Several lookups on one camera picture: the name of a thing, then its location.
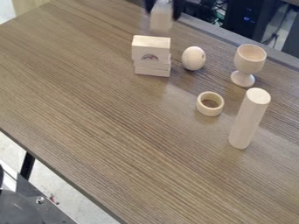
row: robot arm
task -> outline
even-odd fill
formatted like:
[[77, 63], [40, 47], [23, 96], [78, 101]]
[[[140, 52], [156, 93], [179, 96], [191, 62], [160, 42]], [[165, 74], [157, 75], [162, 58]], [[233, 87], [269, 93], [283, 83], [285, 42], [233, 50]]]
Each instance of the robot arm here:
[[[156, 0], [143, 0], [145, 4], [145, 10], [150, 13]], [[184, 4], [186, 0], [172, 0], [173, 5], [173, 19], [177, 20], [181, 16], [181, 13], [184, 9]]]

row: table leg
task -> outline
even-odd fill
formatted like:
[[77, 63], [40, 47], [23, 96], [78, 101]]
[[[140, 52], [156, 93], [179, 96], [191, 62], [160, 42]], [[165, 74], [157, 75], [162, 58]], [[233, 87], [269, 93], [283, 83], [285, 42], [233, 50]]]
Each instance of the table leg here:
[[35, 158], [28, 152], [26, 152], [24, 162], [21, 168], [21, 176], [25, 179], [29, 179], [31, 176], [32, 168], [34, 166]]

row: wooden cup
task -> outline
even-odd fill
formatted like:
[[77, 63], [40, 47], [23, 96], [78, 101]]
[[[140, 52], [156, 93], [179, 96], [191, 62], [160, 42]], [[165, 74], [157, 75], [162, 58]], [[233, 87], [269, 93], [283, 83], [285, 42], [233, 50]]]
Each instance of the wooden cup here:
[[234, 65], [238, 71], [231, 74], [231, 80], [237, 86], [250, 88], [255, 83], [253, 74], [265, 65], [267, 53], [257, 45], [241, 45], [234, 56]]

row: wooden block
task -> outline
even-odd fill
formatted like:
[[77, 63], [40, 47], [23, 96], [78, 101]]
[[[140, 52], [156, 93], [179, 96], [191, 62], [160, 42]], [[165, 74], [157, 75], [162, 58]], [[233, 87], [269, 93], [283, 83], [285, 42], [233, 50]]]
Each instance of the wooden block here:
[[148, 59], [135, 60], [134, 66], [169, 71], [171, 68], [171, 60], [170, 60], [170, 56], [168, 60], [163, 60], [163, 61], [155, 61], [155, 60], [148, 60]]
[[168, 60], [170, 38], [135, 35], [132, 41], [133, 60]]
[[146, 74], [146, 75], [154, 75], [154, 76], [161, 76], [161, 77], [170, 77], [170, 70], [158, 70], [158, 69], [151, 69], [146, 67], [135, 67], [136, 74]]
[[157, 0], [150, 13], [150, 29], [156, 32], [168, 32], [173, 24], [172, 1]]

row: stacked blocks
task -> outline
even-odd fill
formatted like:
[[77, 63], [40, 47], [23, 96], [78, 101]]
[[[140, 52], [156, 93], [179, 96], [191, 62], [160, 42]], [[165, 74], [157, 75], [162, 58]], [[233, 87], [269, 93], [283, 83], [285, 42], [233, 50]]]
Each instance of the stacked blocks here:
[[136, 74], [170, 76], [170, 38], [135, 35], [132, 60]]

